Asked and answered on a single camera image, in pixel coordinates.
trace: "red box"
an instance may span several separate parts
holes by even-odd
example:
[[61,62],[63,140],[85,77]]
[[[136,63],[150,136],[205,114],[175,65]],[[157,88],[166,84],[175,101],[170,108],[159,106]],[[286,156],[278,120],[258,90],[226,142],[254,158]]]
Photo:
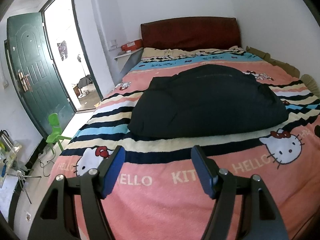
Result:
[[137,50],[137,49],[140,49],[142,47],[142,39],[140,40],[135,40],[135,41],[132,41],[132,42],[129,42],[127,44],[124,44],[121,46],[121,49],[123,51],[128,51],[128,50]]

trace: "open door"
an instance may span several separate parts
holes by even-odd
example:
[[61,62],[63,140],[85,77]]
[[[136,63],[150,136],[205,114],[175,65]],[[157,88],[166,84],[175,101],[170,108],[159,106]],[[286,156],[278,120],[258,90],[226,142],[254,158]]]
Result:
[[18,86],[16,90],[28,108],[26,111],[33,116],[31,120],[37,122],[36,127],[51,134],[48,116],[57,113],[62,129],[65,129],[75,112],[50,58],[41,13],[9,17],[7,39],[12,63],[9,69],[17,81],[14,82]]

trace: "door handle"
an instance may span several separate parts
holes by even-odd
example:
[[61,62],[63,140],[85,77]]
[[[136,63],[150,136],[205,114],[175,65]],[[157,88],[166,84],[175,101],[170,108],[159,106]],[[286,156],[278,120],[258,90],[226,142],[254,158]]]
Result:
[[28,90],[29,90],[30,92],[32,92],[32,87],[31,87],[30,82],[29,82],[29,80],[28,80],[29,74],[27,74],[27,75],[24,76],[22,72],[19,72],[19,73],[18,73],[18,76],[19,76],[21,85],[22,85],[22,87],[23,87],[23,90],[24,90],[25,92],[27,92]]

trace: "hello kitty blanket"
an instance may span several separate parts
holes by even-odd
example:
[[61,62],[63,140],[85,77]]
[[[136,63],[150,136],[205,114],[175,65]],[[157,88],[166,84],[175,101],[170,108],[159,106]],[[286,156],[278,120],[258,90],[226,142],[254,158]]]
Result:
[[[131,111],[150,81],[203,64],[219,64],[252,74],[281,98],[289,119],[256,132],[200,138],[157,139],[132,134]],[[190,159],[202,146],[219,167],[234,175],[259,174],[292,238],[315,213],[320,201],[320,100],[297,78],[240,48],[230,50],[155,50],[146,48],[142,61],[97,107],[57,159],[57,174],[79,176],[98,167],[117,145],[126,150],[125,163],[113,192],[102,201],[118,240],[201,239],[214,201],[203,191]],[[236,199],[228,239],[237,232],[241,198]],[[76,198],[79,228],[87,235],[81,200]]]

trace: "bed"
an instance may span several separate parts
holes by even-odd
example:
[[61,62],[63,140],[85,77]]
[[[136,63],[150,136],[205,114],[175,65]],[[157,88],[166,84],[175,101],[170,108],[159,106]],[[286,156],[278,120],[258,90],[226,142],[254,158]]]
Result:
[[[125,163],[113,192],[102,201],[115,238],[201,239],[213,201],[203,192],[190,160],[191,147],[200,145],[234,175],[261,175],[292,239],[319,206],[320,138],[314,130],[320,124],[320,100],[298,78],[241,49],[235,18],[163,20],[141,25],[141,34],[141,61],[75,134],[57,159],[50,181],[61,173],[82,175],[122,145]],[[198,138],[146,138],[128,130],[131,111],[153,77],[208,63],[236,68],[268,84],[286,105],[289,119],[256,132]],[[240,203],[238,197],[228,240],[237,232]],[[87,235],[79,197],[76,213]]]

